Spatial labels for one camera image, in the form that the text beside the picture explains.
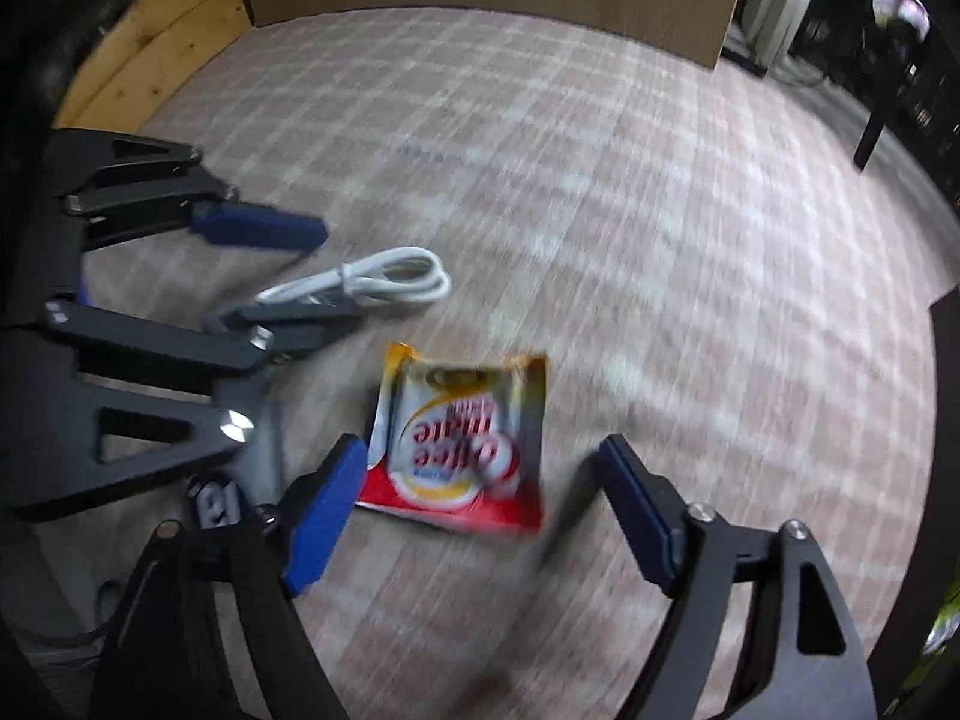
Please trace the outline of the wooden board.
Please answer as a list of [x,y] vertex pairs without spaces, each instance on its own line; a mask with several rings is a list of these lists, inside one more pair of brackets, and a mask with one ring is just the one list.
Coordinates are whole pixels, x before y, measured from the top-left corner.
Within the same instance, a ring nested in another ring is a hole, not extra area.
[[250,27],[242,0],[137,0],[78,71],[53,125],[137,132]]

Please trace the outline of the coffee mate sachet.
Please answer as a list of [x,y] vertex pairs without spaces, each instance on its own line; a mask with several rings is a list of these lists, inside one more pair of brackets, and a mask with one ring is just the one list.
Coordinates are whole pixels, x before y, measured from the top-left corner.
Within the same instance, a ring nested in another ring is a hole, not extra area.
[[538,532],[545,401],[539,353],[452,362],[391,344],[359,507],[477,535]]

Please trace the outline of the black light tripod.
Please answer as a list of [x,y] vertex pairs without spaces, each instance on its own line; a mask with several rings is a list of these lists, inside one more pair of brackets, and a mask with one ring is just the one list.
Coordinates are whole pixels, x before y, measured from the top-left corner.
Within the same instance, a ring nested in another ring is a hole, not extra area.
[[880,140],[882,133],[884,133],[889,117],[890,112],[885,109],[885,107],[878,107],[869,115],[867,124],[864,130],[862,130],[861,138],[859,138],[853,154],[853,163],[859,171],[866,169],[867,163],[874,154],[878,140]]

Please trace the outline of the black storage tray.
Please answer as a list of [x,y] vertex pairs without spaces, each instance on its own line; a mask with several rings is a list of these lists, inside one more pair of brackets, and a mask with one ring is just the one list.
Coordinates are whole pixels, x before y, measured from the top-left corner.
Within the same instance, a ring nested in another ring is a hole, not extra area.
[[913,554],[867,667],[877,713],[918,661],[958,566],[958,288],[929,309],[935,357],[931,469]]

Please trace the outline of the plaid woven mat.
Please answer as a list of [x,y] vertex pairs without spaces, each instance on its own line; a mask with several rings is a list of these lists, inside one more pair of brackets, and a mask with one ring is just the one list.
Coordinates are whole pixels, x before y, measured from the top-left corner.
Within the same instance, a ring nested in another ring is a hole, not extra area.
[[[862,110],[600,32],[455,10],[256,29],[143,129],[195,143],[254,202],[319,213],[310,259],[189,232],[86,259],[104,309],[199,327],[270,284],[396,245],[451,295],[281,369],[291,476],[368,434],[382,356],[547,353],[550,520],[607,434],[729,522],[812,533],[869,653],[923,515],[929,306],[958,221]],[[605,500],[543,569],[540,539],[356,511],[297,602],[352,718],[612,718],[669,601]]]

